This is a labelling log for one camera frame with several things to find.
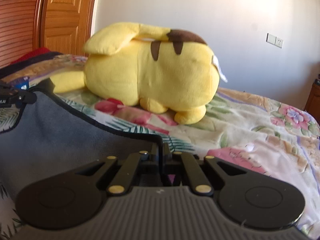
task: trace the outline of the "nightstand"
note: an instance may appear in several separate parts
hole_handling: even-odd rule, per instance
[[[320,123],[320,86],[312,84],[310,95],[304,111],[311,114]]]

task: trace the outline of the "bedspread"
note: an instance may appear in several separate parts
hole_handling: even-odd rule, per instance
[[[58,55],[3,80],[29,76],[33,85],[52,73],[82,69],[85,61],[85,57]],[[319,125],[308,113],[270,98],[218,88],[200,122],[178,125],[173,111],[152,114],[115,99],[102,100],[86,89],[59,96],[115,129],[158,134],[172,151],[190,152],[200,159],[215,155],[295,185],[306,199],[298,228],[312,239],[320,236]],[[0,131],[12,126],[17,115],[15,107],[0,109]],[[10,238],[22,226],[0,178],[0,234]]]

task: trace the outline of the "red fabric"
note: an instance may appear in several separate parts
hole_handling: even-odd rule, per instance
[[[48,53],[48,52],[50,52],[50,50],[48,50],[47,48],[35,49],[35,50],[23,55],[22,57],[18,58],[17,60],[11,62],[10,64],[18,63],[18,62],[27,60],[27,59],[29,59],[31,57],[35,57],[35,56],[38,56],[38,55],[41,55],[41,54],[44,54],[44,53]]]

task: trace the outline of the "yellow plush toy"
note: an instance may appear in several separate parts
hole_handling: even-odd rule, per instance
[[[225,78],[204,40],[183,30],[115,23],[93,35],[84,51],[90,53],[84,71],[50,77],[53,92],[87,87],[102,98],[140,104],[156,114],[170,108],[180,124],[202,119],[219,74]]]

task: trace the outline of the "plush toy tail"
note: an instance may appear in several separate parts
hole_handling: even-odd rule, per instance
[[[93,35],[84,45],[84,52],[90,54],[113,55],[132,39],[150,38],[168,41],[170,28],[140,23],[114,23]]]
[[[54,93],[65,93],[80,88],[85,88],[85,77],[83,71],[63,72],[50,77],[54,84]]]

